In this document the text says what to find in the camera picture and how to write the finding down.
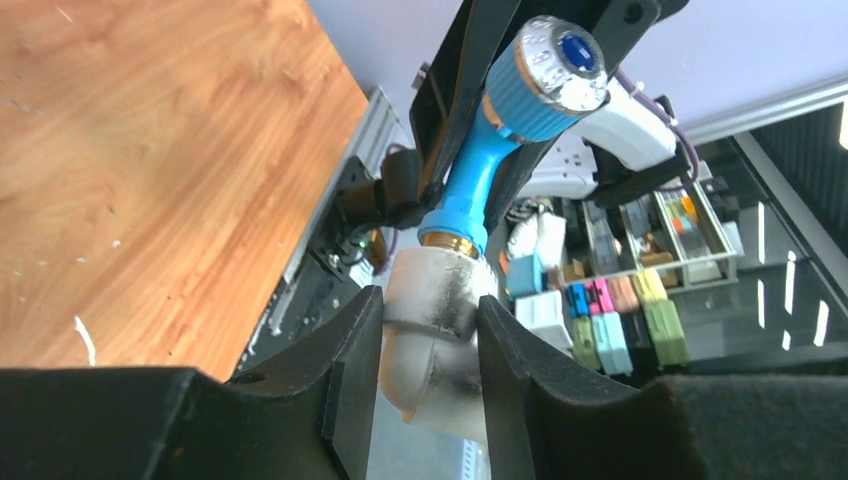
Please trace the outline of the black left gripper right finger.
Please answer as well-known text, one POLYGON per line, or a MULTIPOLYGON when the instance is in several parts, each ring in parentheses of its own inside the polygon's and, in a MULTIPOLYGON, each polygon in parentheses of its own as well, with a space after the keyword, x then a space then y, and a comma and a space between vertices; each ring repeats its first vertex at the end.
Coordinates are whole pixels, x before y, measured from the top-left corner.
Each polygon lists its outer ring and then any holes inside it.
POLYGON ((847 381, 664 376, 580 365, 492 296, 476 313, 495 479, 843 479, 847 381))

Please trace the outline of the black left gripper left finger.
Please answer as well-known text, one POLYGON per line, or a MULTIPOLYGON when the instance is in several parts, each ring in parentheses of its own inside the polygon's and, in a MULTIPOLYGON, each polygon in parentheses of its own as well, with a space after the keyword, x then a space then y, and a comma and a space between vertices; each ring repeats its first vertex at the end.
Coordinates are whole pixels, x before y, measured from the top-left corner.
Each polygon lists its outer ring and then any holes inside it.
POLYGON ((383 294, 227 382, 194 368, 5 369, 5 479, 362 479, 383 294))

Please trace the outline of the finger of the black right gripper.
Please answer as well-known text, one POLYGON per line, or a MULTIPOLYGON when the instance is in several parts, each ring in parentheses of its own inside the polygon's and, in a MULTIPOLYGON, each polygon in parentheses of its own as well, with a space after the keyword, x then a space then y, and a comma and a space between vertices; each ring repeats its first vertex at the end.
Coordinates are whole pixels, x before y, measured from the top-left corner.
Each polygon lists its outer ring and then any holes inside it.
POLYGON ((409 120, 420 159, 418 200, 425 206, 433 206, 441 195, 483 76, 519 6, 518 1, 462 2, 418 88, 409 120))
POLYGON ((483 110, 510 144, 485 202, 505 216, 553 141, 608 99, 625 56, 663 18, 660 1, 519 1, 483 84, 483 110))

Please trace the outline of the blue water faucet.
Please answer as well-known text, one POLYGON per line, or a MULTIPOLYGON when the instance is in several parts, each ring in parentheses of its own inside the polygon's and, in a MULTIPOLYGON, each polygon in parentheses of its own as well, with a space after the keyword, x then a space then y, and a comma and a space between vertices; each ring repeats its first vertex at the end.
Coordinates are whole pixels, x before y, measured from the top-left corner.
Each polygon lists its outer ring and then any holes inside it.
POLYGON ((607 97, 604 55, 587 30, 550 15, 525 22, 488 70, 442 198, 418 228, 420 243, 478 258, 502 161, 521 146, 556 138, 607 97))

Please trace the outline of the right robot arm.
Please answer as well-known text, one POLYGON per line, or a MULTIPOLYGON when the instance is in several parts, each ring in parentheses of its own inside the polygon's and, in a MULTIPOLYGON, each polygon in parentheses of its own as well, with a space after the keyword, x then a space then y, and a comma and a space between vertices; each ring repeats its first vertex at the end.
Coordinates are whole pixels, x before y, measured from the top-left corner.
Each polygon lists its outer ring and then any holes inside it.
POLYGON ((683 175, 655 103, 621 63, 681 1, 465 1, 409 110, 414 144, 336 201, 353 228, 491 232, 555 142, 581 139, 596 166, 567 196, 618 206, 683 175))

